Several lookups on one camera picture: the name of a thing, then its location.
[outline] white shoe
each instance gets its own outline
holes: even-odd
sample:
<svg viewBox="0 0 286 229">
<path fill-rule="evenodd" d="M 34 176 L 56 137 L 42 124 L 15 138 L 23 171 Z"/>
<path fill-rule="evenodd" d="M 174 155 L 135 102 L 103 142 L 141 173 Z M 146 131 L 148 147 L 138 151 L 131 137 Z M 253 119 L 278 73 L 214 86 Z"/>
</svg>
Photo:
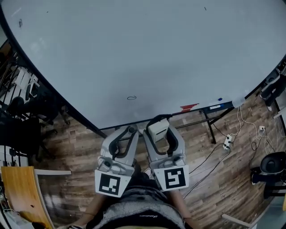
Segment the white shoe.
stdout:
<svg viewBox="0 0 286 229">
<path fill-rule="evenodd" d="M 151 178 L 151 176 L 152 176 L 152 170 L 151 170 L 150 168 L 146 168 L 145 171 L 144 171 L 144 173 L 147 174 L 149 178 Z"/>
<path fill-rule="evenodd" d="M 253 177 L 253 175 L 254 175 L 254 174 L 251 175 L 251 184 L 252 184 L 252 185 L 256 185 L 257 183 L 253 183 L 253 182 L 252 182 L 252 177 Z"/>
</svg>

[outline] black pants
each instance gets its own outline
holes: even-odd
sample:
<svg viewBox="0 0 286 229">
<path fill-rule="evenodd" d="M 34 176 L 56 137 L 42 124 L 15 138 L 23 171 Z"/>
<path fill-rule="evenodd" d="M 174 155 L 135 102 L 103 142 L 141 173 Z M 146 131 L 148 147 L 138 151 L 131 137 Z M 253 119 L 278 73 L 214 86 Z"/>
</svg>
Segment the black pants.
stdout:
<svg viewBox="0 0 286 229">
<path fill-rule="evenodd" d="M 261 96 L 263 98 L 267 98 L 271 92 L 275 89 L 273 94 L 265 101 L 265 104 L 267 106 L 271 106 L 271 104 L 274 102 L 274 100 L 281 95 L 281 93 L 286 88 L 286 76 L 280 75 L 280 78 L 273 84 L 270 84 L 268 88 L 265 89 L 264 92 L 262 92 Z"/>
<path fill-rule="evenodd" d="M 133 186 L 146 186 L 159 189 L 155 180 L 150 179 L 146 173 L 141 172 L 141 167 L 138 163 L 136 163 L 134 166 L 134 173 L 125 190 L 128 190 Z"/>
</svg>

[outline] wooden floor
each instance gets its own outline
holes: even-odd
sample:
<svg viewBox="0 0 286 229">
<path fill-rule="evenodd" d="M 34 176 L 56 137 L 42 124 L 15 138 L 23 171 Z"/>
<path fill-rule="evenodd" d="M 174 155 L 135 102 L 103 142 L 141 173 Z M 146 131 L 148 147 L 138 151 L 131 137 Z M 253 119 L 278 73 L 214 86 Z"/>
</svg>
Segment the wooden floor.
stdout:
<svg viewBox="0 0 286 229">
<path fill-rule="evenodd" d="M 276 151 L 286 149 L 286 140 L 281 137 L 279 131 L 277 134 L 275 129 L 272 117 L 277 111 L 274 106 L 273 111 L 269 112 L 262 99 L 258 97 L 255 101 L 255 95 L 253 95 L 242 105 L 241 109 L 243 118 L 246 118 L 250 111 L 248 122 L 255 123 L 257 128 L 260 125 L 266 127 L 267 135 Z M 56 159 L 44 158 L 42 163 L 35 163 L 38 169 L 72 171 L 70 176 L 39 176 L 43 198 L 55 226 L 75 221 L 93 198 L 94 170 L 103 141 L 101 137 L 87 130 L 74 119 L 69 119 L 71 124 L 67 126 L 59 118 L 54 124 L 58 135 L 46 140 L 47 148 L 55 154 Z M 203 114 L 195 111 L 172 118 L 171 124 L 179 126 L 201 119 L 204 119 Z M 278 121 L 281 133 L 284 135 L 280 119 Z M 216 122 L 215 125 L 225 135 L 237 133 L 240 129 L 237 109 Z M 217 142 L 224 142 L 225 137 L 215 128 L 213 129 Z M 181 128 L 179 131 L 185 140 L 185 152 L 191 171 L 206 159 L 215 145 L 211 143 L 207 123 Z M 254 154 L 251 143 L 253 141 L 258 143 L 255 136 L 255 127 L 245 123 L 235 143 L 231 146 L 230 155 L 186 197 L 185 200 L 193 218 L 205 228 L 238 228 L 237 225 L 222 220 L 221 214 L 226 213 L 250 223 L 269 204 L 270 200 L 263 199 L 264 185 L 253 186 L 250 183 L 249 161 Z M 263 137 L 251 167 L 258 166 L 266 155 L 265 141 L 266 137 Z M 204 178 L 227 153 L 222 146 L 219 146 L 201 167 L 191 173 L 190 186 L 182 190 L 182 194 L 185 195 L 191 187 Z M 143 139 L 140 138 L 136 159 L 142 169 L 147 167 L 146 157 L 146 148 Z"/>
</svg>

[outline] sticker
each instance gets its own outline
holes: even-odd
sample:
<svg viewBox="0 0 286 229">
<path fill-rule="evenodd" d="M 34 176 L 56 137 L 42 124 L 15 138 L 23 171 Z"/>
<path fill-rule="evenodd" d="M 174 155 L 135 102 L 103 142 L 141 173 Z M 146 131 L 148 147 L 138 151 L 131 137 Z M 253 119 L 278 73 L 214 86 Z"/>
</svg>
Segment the sticker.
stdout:
<svg viewBox="0 0 286 229">
<path fill-rule="evenodd" d="M 166 189 L 177 188 L 186 185 L 183 168 L 165 170 Z"/>
<path fill-rule="evenodd" d="M 187 112 L 190 111 L 194 106 L 198 105 L 199 103 L 192 104 L 192 105 L 186 105 L 186 106 L 181 106 L 182 112 Z"/>
<path fill-rule="evenodd" d="M 120 177 L 115 177 L 107 174 L 101 174 L 99 191 L 118 195 L 120 184 Z"/>
<path fill-rule="evenodd" d="M 216 109 L 216 108 L 220 108 L 220 107 L 221 107 L 220 105 L 210 106 L 210 110 L 212 110 L 212 109 Z"/>
</svg>

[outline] person's arm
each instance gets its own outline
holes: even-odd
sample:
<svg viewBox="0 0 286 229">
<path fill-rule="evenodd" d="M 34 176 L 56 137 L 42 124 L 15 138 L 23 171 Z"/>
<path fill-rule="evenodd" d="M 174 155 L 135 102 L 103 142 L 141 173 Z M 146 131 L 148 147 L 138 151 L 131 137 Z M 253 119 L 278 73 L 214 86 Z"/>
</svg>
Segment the person's arm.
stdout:
<svg viewBox="0 0 286 229">
<path fill-rule="evenodd" d="M 172 203 L 172 205 L 179 211 L 185 222 L 190 227 L 192 227 L 193 229 L 201 228 L 196 221 L 191 219 L 191 213 L 189 212 L 179 190 L 168 191 L 167 198 Z"/>
<path fill-rule="evenodd" d="M 77 220 L 76 222 L 70 225 L 77 225 L 77 226 L 86 225 L 90 220 L 94 218 L 94 216 L 101 209 L 106 198 L 107 198 L 106 195 L 96 193 L 94 198 L 90 202 L 89 206 L 86 208 L 85 212 L 83 213 L 83 216 L 79 220 Z"/>
</svg>

